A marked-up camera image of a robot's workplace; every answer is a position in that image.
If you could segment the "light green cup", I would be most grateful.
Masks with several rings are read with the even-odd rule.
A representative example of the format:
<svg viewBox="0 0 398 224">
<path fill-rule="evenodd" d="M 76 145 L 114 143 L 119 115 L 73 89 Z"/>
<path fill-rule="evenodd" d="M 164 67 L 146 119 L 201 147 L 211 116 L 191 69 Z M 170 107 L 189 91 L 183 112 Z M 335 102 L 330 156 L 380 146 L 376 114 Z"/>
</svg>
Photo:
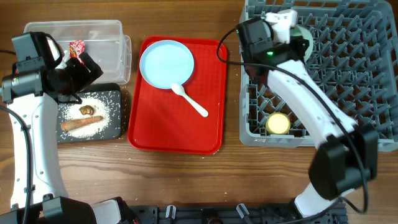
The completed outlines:
<svg viewBox="0 0 398 224">
<path fill-rule="evenodd" d="M 309 60 L 310 56 L 312 55 L 313 48 L 314 48 L 314 39 L 313 39 L 312 33 L 308 29 L 306 29 L 300 25 L 296 25 L 292 35 L 294 37 L 302 37 L 303 40 L 305 40 L 305 43 L 307 46 L 305 49 L 303 59 L 304 59 L 304 62 L 307 62 Z"/>
</svg>

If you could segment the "red snack wrapper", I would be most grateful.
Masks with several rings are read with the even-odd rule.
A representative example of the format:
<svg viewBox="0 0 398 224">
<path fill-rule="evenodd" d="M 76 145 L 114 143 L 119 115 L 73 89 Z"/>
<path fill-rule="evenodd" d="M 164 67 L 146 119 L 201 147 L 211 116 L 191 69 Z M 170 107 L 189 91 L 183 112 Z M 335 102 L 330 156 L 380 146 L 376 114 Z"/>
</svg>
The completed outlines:
<svg viewBox="0 0 398 224">
<path fill-rule="evenodd" d="M 75 40 L 69 43 L 70 58 L 77 58 L 82 64 L 83 61 L 80 55 L 85 51 L 85 44 L 83 40 Z"/>
</svg>

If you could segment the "brown food scrap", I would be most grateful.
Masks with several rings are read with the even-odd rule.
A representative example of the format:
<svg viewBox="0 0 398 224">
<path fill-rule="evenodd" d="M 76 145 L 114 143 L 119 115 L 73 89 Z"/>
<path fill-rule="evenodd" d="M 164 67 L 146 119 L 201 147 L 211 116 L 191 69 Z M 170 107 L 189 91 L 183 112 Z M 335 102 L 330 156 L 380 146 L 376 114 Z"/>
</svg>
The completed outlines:
<svg viewBox="0 0 398 224">
<path fill-rule="evenodd" d="M 90 105 L 82 106 L 79 111 L 82 115 L 94 115 L 95 113 L 95 109 Z"/>
</svg>

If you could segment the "yellow plastic cup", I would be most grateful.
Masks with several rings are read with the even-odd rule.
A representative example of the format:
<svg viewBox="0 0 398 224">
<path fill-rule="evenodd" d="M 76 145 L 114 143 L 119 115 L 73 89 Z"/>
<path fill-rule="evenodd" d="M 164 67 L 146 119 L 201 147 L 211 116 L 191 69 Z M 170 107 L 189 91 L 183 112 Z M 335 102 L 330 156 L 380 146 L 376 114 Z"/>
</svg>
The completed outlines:
<svg viewBox="0 0 398 224">
<path fill-rule="evenodd" d="M 290 130 L 290 119 L 283 113 L 272 113 L 267 119 L 266 130 L 269 134 L 287 134 Z"/>
</svg>

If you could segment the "white plastic spoon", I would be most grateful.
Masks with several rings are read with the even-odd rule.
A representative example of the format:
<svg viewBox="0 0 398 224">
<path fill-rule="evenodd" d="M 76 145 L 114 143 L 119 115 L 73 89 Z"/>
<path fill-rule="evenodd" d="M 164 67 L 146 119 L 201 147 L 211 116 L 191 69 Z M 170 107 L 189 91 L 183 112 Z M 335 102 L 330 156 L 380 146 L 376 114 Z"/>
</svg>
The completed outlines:
<svg viewBox="0 0 398 224">
<path fill-rule="evenodd" d="M 194 101 L 193 99 L 191 99 L 186 93 L 185 93 L 185 89 L 182 85 L 180 84 L 176 84 L 173 83 L 171 85 L 171 89 L 172 91 L 179 95 L 182 96 L 183 98 L 185 98 L 191 105 L 192 107 L 204 118 L 208 117 L 209 112 L 204 109 L 204 107 L 202 107 L 201 105 L 199 105 L 196 101 Z"/>
</svg>

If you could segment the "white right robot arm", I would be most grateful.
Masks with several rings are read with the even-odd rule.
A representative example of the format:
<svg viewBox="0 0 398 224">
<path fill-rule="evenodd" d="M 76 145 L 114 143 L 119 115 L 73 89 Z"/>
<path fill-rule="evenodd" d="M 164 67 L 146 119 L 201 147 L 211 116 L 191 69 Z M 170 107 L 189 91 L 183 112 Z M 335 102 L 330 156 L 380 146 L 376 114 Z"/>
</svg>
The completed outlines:
<svg viewBox="0 0 398 224">
<path fill-rule="evenodd" d="M 284 100 L 311 135 L 317 152 L 308 170 L 310 183 L 294 198 L 302 218 L 324 212 L 350 191 L 363 189 L 362 213 L 368 209 L 368 182 L 377 176 L 379 135 L 372 125 L 360 128 L 313 81 L 305 61 L 312 35 L 297 18 L 277 16 L 244 21 L 235 28 L 246 73 Z"/>
</svg>

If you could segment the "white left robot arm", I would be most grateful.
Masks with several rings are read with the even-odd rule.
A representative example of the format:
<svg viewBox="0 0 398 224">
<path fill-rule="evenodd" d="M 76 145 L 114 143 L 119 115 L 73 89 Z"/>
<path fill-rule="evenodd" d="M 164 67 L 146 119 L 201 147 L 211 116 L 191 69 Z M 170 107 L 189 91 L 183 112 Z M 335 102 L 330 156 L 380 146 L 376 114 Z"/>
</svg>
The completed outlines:
<svg viewBox="0 0 398 224">
<path fill-rule="evenodd" d="M 58 69 L 61 61 L 51 53 L 28 57 L 2 80 L 16 168 L 11 211 L 1 215 L 1 223 L 132 223 L 134 213 L 121 197 L 94 205 L 68 197 L 58 160 L 58 99 L 82 90 L 102 70 L 86 52 Z"/>
</svg>

